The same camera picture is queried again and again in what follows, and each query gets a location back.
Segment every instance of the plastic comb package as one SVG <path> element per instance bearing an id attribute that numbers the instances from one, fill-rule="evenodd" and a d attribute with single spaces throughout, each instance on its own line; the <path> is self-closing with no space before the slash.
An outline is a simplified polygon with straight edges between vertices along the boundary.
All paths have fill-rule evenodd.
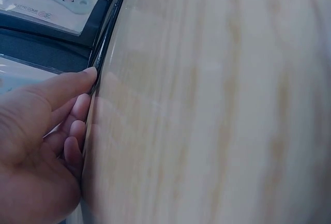
<path id="1" fill-rule="evenodd" d="M 80 35 L 98 0 L 0 0 L 0 11 Z"/>
<path id="2" fill-rule="evenodd" d="M 0 54 L 0 95 L 17 87 L 41 82 L 60 73 L 54 69 Z"/>

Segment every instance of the glossy surface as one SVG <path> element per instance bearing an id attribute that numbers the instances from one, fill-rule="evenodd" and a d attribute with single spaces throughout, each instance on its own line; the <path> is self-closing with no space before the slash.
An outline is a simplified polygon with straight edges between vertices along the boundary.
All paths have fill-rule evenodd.
<path id="1" fill-rule="evenodd" d="M 330 3 L 125 0 L 87 134 L 95 223 L 329 223 Z"/>

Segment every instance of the wooden panel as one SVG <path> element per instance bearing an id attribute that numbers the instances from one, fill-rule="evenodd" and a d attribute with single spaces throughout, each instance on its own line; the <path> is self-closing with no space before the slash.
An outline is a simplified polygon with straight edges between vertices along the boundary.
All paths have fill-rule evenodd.
<path id="1" fill-rule="evenodd" d="M 87 135 L 95 223 L 329 223 L 331 0 L 125 0 Z"/>

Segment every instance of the hand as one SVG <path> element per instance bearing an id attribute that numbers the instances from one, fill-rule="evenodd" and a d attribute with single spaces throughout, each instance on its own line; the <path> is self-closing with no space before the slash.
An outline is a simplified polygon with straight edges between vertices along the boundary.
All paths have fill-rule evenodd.
<path id="1" fill-rule="evenodd" d="M 64 73 L 0 96 L 0 223 L 58 223 L 78 205 L 83 93 L 96 74 Z"/>

